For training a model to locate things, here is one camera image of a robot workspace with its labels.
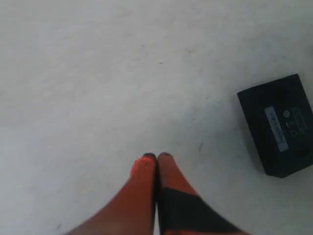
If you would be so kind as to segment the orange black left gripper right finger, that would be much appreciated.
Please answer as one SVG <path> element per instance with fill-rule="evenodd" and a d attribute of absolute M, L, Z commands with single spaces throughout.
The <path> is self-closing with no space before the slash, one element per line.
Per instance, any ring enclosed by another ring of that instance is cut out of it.
<path fill-rule="evenodd" d="M 172 155 L 159 154 L 158 219 L 162 235 L 245 235 L 208 206 Z"/>

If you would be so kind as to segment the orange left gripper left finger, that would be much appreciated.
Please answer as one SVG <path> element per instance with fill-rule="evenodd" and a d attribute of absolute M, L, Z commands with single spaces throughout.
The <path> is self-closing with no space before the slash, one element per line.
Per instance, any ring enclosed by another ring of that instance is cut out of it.
<path fill-rule="evenodd" d="M 155 222 L 157 159 L 145 153 L 117 195 L 68 235 L 151 235 Z"/>

